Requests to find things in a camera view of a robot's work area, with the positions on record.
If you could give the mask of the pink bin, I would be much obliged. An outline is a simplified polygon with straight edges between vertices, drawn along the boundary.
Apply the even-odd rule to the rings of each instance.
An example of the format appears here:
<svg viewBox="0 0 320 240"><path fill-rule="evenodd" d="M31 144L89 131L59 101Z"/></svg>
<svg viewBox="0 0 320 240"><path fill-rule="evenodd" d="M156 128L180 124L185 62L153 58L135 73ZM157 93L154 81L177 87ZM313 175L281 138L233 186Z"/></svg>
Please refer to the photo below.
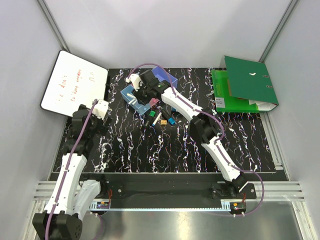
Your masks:
<svg viewBox="0 0 320 240"><path fill-rule="evenodd" d="M156 105L157 103L159 102L159 100L157 98L152 98L150 101L149 101L149 106L150 107L153 107L154 105Z"/></svg>

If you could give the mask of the purple bin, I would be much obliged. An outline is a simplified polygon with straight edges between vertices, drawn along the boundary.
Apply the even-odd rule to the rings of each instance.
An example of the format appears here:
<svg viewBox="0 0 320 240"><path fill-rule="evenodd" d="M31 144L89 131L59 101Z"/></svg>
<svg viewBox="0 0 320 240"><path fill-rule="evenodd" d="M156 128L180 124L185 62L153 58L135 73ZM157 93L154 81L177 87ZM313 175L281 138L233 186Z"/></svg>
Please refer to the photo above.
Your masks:
<svg viewBox="0 0 320 240"><path fill-rule="evenodd" d="M170 83L171 81L173 87L177 89L178 79L176 77L174 77L173 75L171 75L170 73L166 72L165 70L163 70L158 66L153 68L151 71L154 74L154 76L159 79L160 82L167 81L168 83Z"/></svg>

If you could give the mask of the blue white marker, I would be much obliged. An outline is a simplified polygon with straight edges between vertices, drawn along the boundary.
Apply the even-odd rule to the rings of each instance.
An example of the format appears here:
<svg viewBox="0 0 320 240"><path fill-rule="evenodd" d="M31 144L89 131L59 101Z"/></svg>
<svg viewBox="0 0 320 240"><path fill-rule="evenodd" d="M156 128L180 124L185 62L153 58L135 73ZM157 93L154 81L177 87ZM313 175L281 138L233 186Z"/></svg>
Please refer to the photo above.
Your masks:
<svg viewBox="0 0 320 240"><path fill-rule="evenodd" d="M134 105L137 101L138 101L137 99L133 99L133 100L131 100L128 104L129 104L129 105Z"/></svg>

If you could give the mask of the light blue bin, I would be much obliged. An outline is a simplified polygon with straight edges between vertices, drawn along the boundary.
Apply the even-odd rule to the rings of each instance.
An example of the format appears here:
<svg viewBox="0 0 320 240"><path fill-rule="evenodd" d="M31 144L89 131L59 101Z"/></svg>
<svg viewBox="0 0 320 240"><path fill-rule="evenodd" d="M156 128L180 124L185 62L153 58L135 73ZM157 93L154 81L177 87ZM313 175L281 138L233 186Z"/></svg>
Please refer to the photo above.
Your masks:
<svg viewBox="0 0 320 240"><path fill-rule="evenodd" d="M135 98L132 98L130 96L127 96L127 93L134 95L135 89L132 85L128 85L123 90L120 91L123 99L127 102L127 104L132 107L140 116L144 115L151 107L148 104L143 105L138 103L138 101L135 104L129 104L129 102Z"/></svg>

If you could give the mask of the light blue capped marker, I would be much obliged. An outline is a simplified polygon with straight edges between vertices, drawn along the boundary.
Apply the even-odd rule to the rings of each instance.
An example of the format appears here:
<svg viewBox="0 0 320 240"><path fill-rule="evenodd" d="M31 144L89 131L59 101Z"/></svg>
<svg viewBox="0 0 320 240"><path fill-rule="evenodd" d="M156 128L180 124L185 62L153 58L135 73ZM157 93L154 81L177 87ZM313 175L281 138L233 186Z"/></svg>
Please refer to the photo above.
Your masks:
<svg viewBox="0 0 320 240"><path fill-rule="evenodd" d="M156 123L159 121L160 117L162 115L162 112L160 111L159 114L156 116L156 118L154 119L153 123L152 123L152 126L155 126Z"/></svg>

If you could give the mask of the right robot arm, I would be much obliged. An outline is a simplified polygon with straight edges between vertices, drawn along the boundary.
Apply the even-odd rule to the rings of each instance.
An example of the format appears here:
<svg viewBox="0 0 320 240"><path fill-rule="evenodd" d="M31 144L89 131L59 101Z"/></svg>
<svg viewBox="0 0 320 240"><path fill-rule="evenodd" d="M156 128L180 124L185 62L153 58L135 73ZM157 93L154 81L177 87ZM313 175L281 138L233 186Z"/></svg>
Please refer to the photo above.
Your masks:
<svg viewBox="0 0 320 240"><path fill-rule="evenodd" d="M226 193L222 196L236 199L244 194L248 180L223 147L218 136L219 124L211 113L181 95L173 86L171 77L160 81L151 70L147 70L130 74L126 82L134 87L133 95L140 104L158 99L176 109L189 122L190 137L209 153L222 173L226 182Z"/></svg>

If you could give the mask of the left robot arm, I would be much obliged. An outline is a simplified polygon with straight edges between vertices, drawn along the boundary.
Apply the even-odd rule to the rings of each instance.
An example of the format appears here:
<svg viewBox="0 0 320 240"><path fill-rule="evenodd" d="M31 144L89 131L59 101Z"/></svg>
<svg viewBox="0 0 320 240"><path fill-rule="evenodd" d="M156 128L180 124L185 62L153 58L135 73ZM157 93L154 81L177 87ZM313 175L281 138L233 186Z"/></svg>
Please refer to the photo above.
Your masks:
<svg viewBox="0 0 320 240"><path fill-rule="evenodd" d="M87 179L77 187L94 137L107 128L109 103L94 100L92 107L80 105L72 114L66 141L62 145L60 172L51 197L41 213L35 213L32 225L41 240L78 240L83 218L95 197L103 198L108 186L103 180Z"/></svg>

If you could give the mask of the green capped black highlighter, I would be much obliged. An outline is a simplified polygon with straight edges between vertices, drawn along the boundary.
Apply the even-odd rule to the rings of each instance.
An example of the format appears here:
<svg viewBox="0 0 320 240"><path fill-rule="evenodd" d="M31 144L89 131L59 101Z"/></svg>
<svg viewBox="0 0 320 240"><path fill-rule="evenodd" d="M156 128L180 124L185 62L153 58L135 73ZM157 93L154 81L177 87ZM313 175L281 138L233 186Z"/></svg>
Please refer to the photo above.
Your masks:
<svg viewBox="0 0 320 240"><path fill-rule="evenodd" d="M148 116L147 116L147 119L146 119L146 121L145 121L145 127L146 127L146 128L149 127L150 124L153 122L153 119L154 119L154 117L155 117L155 114L156 114L156 112L153 111L153 110L151 110L151 111L149 112L149 114L148 114Z"/></svg>

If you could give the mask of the blue capped black marker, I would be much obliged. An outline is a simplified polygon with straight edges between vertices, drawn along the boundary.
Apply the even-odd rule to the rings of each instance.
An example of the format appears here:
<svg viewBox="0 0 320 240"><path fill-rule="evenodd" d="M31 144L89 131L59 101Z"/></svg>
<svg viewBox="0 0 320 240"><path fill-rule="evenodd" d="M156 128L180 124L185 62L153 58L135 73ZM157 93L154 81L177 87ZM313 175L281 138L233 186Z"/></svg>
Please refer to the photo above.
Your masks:
<svg viewBox="0 0 320 240"><path fill-rule="evenodd" d="M162 116L168 121L170 125L173 126L176 124L174 118L165 109L161 109L161 113L162 113Z"/></svg>

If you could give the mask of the white dry-erase board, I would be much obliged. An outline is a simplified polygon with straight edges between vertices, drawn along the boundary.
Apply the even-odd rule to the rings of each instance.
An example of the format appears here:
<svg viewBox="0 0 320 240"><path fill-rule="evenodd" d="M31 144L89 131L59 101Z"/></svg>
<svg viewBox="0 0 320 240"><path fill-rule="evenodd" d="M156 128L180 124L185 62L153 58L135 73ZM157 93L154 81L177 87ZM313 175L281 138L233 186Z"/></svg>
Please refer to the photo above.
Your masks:
<svg viewBox="0 0 320 240"><path fill-rule="evenodd" d="M108 70L65 50L58 53L40 107L71 117L80 105L91 108L103 99Z"/></svg>

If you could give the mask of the green plastic folder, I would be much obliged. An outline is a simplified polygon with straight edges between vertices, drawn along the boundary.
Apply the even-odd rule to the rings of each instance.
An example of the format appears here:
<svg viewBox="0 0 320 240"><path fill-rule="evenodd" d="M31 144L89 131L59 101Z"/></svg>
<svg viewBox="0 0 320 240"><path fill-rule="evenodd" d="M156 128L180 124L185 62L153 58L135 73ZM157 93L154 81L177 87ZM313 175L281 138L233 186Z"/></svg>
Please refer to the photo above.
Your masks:
<svg viewBox="0 0 320 240"><path fill-rule="evenodd" d="M256 104L249 104L247 99L233 97L229 93L226 70L211 71L215 109L219 113L259 113Z"/></svg>

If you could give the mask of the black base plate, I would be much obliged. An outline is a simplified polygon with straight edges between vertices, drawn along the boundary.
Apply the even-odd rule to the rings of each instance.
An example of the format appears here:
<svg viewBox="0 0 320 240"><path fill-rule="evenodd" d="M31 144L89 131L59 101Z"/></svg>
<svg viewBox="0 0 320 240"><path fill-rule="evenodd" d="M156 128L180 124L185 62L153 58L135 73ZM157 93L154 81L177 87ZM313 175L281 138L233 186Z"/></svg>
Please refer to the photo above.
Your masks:
<svg viewBox="0 0 320 240"><path fill-rule="evenodd" d="M101 197L112 191L114 199L138 195L196 195L214 199L255 200L253 183L241 191L223 179L220 173L82 173L80 182L97 180L101 183Z"/></svg>

